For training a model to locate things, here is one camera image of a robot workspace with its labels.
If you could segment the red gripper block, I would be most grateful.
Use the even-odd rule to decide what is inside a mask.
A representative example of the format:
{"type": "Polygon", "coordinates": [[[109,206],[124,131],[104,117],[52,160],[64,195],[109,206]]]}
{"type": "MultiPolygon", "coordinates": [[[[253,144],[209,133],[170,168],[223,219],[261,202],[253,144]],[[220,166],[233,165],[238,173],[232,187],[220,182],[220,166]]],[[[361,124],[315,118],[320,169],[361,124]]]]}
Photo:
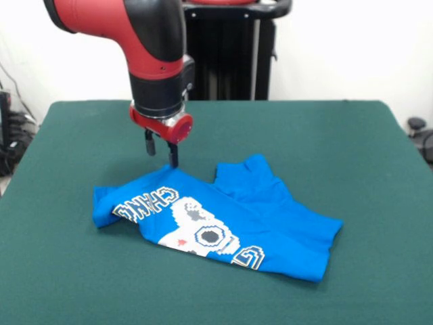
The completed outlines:
{"type": "Polygon", "coordinates": [[[185,140],[190,134],[193,127],[192,115],[182,109],[170,118],[150,118],[138,112],[134,104],[129,106],[129,115],[131,120],[145,129],[146,152],[149,156],[156,155],[156,147],[153,138],[155,133],[167,141],[170,150],[168,159],[172,168],[179,166],[178,143],[185,140]]]}

